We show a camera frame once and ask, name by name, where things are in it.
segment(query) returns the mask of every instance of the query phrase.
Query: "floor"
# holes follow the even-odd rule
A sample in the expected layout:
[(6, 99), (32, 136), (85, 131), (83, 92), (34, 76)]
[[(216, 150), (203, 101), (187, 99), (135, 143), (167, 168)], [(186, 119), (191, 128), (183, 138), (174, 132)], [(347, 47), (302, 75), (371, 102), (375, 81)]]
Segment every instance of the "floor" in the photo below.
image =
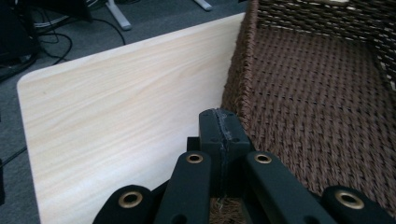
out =
[[(238, 0), (208, 0), (208, 3), (213, 6), (213, 10), (209, 12), (192, 0), (140, 0), (131, 5), (119, 5), (133, 26), (132, 30), (121, 33), (126, 44), (130, 44), (232, 16), (244, 12), (247, 5), (246, 2), (238, 3)], [(55, 16), (49, 13), (51, 19), (56, 19)], [(120, 29), (105, 7), (92, 9), (92, 16), (108, 21)], [(67, 60), (122, 45), (114, 28), (102, 21), (76, 21), (58, 28), (56, 32), (69, 36), (73, 41), (73, 48), (65, 57)], [(53, 42), (53, 37), (45, 38), (47, 39), (41, 40)], [(69, 47), (66, 39), (61, 37), (59, 43), (43, 42), (41, 45), (48, 53), (58, 56), (63, 55)], [(0, 83), (0, 159), (6, 161), (13, 155), (18, 155), (3, 167), (6, 203), (0, 205), (0, 223), (40, 223), (28, 153), (22, 150), (25, 140), (16, 85), (22, 76), (51, 66), (56, 61), (57, 59), (40, 52), (36, 62), (27, 70)]]

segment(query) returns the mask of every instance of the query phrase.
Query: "metal leg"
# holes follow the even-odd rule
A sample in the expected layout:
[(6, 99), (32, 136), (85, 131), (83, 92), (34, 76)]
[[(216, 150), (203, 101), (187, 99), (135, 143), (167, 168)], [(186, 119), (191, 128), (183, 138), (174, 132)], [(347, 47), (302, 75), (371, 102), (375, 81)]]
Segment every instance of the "metal leg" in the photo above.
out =
[(131, 23), (129, 23), (128, 20), (125, 18), (125, 16), (122, 14), (120, 9), (114, 3), (114, 0), (108, 0), (106, 2), (106, 6), (108, 10), (110, 10), (111, 14), (113, 14), (114, 18), (117, 20), (122, 30), (132, 29)]
[(212, 10), (212, 6), (210, 6), (205, 0), (194, 0), (198, 5), (200, 5), (205, 11)]

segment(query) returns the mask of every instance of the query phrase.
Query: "metal grommet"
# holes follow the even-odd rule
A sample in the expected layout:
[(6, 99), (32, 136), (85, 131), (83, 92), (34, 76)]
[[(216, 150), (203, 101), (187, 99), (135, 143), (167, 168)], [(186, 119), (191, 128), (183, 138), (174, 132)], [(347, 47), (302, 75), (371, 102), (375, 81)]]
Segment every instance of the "metal grommet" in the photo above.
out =
[(264, 154), (257, 154), (254, 157), (254, 160), (256, 160), (259, 163), (263, 163), (263, 164), (267, 164), (270, 163), (272, 161), (271, 157), (264, 155)]
[(346, 190), (337, 190), (335, 192), (335, 198), (339, 203), (348, 208), (362, 209), (364, 207), (364, 202), (358, 196)]
[(190, 154), (187, 157), (187, 161), (189, 163), (200, 163), (203, 160), (204, 160), (204, 157), (202, 157), (201, 155), (198, 155), (198, 154)]
[(138, 206), (143, 200), (143, 195), (137, 191), (128, 191), (119, 198), (119, 205), (123, 208), (133, 208)]

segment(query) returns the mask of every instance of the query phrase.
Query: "wooden table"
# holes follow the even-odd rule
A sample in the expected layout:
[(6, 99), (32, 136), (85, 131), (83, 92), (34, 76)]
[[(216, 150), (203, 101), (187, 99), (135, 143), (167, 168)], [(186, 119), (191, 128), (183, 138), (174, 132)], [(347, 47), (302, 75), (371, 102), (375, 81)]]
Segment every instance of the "wooden table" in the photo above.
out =
[(167, 180), (219, 107), (243, 14), (41, 69), (18, 84), (42, 223), (92, 223), (126, 185)]

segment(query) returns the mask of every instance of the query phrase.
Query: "wicker basket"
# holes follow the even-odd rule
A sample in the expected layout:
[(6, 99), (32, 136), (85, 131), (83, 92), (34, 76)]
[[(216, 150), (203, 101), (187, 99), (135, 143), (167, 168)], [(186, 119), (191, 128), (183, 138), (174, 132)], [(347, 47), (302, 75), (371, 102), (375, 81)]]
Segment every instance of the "wicker basket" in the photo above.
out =
[(325, 2), (248, 3), (222, 107), (309, 190), (352, 187), (395, 217), (396, 1)]

